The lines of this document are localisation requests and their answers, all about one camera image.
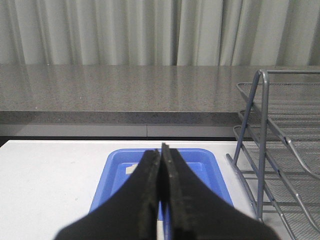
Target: wire mesh desk organizer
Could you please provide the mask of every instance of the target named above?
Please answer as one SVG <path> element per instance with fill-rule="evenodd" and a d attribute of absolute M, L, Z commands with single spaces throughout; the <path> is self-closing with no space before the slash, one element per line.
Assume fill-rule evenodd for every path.
<path fill-rule="evenodd" d="M 293 240 L 318 240 L 320 83 L 270 83 L 271 74 L 320 77 L 320 71 L 259 70 L 252 83 L 239 83 L 246 109 L 238 113 L 242 126 L 233 129 L 234 157 L 227 158 L 258 220 L 263 222 L 264 205 L 272 204 Z M 256 196 L 237 166 L 241 150 L 258 179 Z M 264 193 L 270 202 L 264 201 Z"/>

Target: gray curtain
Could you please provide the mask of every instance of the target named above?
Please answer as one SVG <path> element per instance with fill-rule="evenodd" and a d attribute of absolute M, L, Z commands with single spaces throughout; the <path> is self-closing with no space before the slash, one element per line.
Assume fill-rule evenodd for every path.
<path fill-rule="evenodd" d="M 0 0 L 0 63 L 320 65 L 320 1 Z"/>

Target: granite countertop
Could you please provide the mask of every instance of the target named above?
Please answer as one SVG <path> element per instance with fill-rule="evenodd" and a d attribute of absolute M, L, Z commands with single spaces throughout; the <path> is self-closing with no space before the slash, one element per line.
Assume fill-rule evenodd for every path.
<path fill-rule="evenodd" d="M 251 82 L 261 68 L 1 64 L 0 125 L 231 127 L 245 107 L 236 84 Z M 271 81 L 317 81 L 312 75 L 280 77 Z"/>

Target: white tabletop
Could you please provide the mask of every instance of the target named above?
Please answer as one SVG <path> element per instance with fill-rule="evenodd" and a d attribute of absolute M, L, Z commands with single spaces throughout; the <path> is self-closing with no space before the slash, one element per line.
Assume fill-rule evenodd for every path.
<path fill-rule="evenodd" d="M 85 216 L 108 155 L 123 148 L 161 148 L 161 141 L 10 140 L 0 147 L 0 239 L 50 240 Z M 166 141 L 171 148 L 211 151 L 234 206 L 253 216 L 226 159 L 233 141 Z"/>

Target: plastic tray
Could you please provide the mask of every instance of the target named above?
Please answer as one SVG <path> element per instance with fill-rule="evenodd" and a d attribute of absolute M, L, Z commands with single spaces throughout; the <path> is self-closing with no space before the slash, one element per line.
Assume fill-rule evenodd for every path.
<path fill-rule="evenodd" d="M 129 178 L 126 169 L 138 164 L 146 148 L 119 149 L 108 157 L 98 183 L 90 211 L 107 201 Z M 178 149 L 193 172 L 220 198 L 233 206 L 228 189 L 212 152 L 201 148 Z"/>

